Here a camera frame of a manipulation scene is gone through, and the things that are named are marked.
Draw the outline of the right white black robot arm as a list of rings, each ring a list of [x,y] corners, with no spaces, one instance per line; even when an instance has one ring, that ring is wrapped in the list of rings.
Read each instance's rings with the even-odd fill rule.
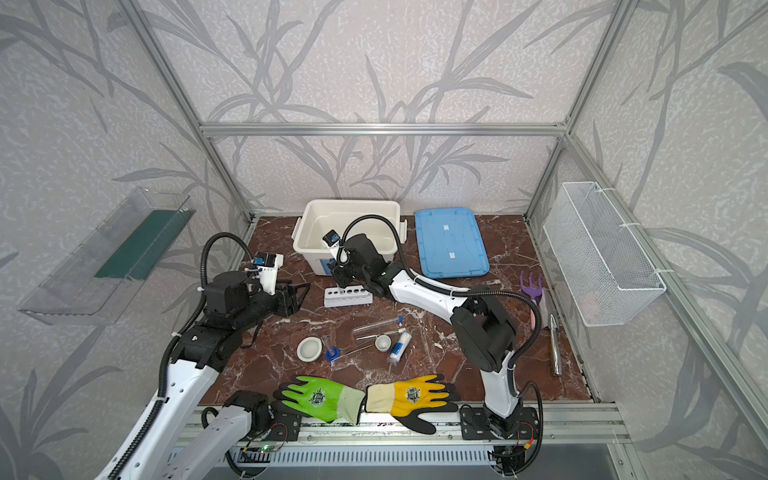
[[[481,371],[484,407],[490,417],[510,421],[522,405],[514,369],[517,361],[538,339],[541,311],[529,297],[509,291],[482,288],[458,289],[418,275],[404,262],[387,261],[364,234],[344,240],[331,230],[323,243],[332,255],[331,275],[340,287],[361,284],[373,296],[418,307],[447,321],[459,346]],[[534,330],[520,346],[513,345],[514,321],[501,302],[520,301],[530,309]]]

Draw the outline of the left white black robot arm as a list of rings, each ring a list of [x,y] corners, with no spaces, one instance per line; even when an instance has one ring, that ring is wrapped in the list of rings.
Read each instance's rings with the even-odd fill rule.
[[[248,265],[210,278],[208,257],[222,239],[234,241]],[[207,240],[199,302],[161,356],[155,395],[99,478],[202,479],[239,441],[269,431],[273,417],[266,396],[238,391],[188,446],[172,452],[200,400],[241,348],[243,334],[258,332],[272,316],[288,318],[301,309],[311,286],[279,279],[281,265],[281,255],[253,254],[233,233]]]

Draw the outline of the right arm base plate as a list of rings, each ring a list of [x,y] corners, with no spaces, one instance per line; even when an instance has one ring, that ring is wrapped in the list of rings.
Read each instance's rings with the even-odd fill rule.
[[[518,404],[508,417],[486,407],[462,405],[459,408],[464,440],[536,440],[541,436],[541,421],[534,407]]]

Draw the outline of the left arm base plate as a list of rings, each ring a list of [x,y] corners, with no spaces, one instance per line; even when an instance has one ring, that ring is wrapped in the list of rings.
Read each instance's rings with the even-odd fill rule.
[[[252,442],[294,442],[298,440],[303,417],[294,413],[273,412],[263,425],[254,427],[244,440]]]

